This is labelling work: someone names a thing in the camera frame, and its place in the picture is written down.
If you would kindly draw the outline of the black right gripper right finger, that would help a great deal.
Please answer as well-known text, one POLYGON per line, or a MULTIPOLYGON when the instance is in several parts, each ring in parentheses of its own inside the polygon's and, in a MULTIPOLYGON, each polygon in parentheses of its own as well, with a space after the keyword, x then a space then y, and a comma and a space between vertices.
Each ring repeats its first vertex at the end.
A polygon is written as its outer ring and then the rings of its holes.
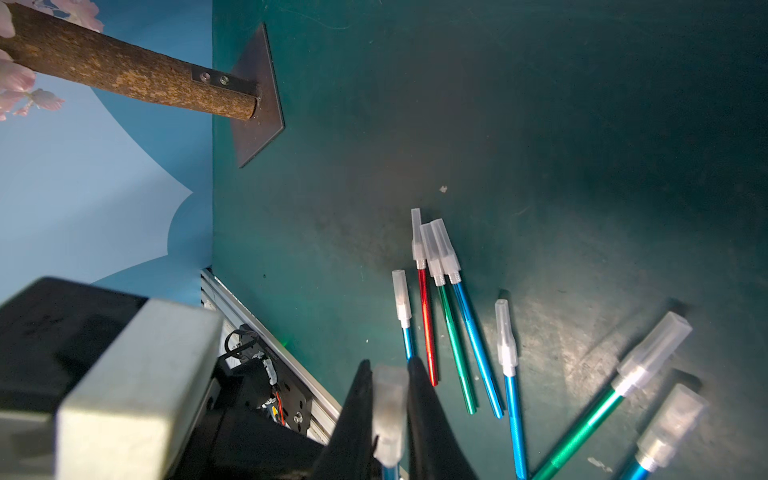
POLYGON ((477 479, 454 436, 422 360, 408 361, 410 479, 477 479))

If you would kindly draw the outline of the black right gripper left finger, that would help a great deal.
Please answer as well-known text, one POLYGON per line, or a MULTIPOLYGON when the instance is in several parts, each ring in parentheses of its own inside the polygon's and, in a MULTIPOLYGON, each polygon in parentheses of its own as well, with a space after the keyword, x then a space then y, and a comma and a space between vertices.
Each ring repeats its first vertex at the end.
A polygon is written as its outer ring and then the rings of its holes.
POLYGON ((363 360, 309 479, 377 479, 380 466, 373 457, 372 418, 372 368, 369 360, 363 360))

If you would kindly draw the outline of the blue carving knife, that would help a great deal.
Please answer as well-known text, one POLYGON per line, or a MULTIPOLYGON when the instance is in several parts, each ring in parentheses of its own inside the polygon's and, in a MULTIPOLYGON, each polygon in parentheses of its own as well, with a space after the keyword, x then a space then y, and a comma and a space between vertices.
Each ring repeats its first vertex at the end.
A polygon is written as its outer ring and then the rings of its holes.
POLYGON ((408 372, 404 368, 377 365, 372 384, 373 456, 381 464, 383 479, 399 479, 406 440, 408 372))
POLYGON ((402 269, 394 270, 392 272, 392 280, 396 315, 401 325, 405 358, 406 361, 410 361, 415 354, 415 348, 411 334, 412 311, 405 271, 402 269))

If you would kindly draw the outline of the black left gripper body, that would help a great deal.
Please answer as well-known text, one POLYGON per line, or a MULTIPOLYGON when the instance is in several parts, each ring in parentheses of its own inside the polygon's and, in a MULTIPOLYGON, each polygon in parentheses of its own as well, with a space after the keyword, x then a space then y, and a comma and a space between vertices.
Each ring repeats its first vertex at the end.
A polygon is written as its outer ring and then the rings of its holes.
POLYGON ((322 445, 257 411, 224 316, 44 277, 1 306, 5 479, 304 479, 322 445))

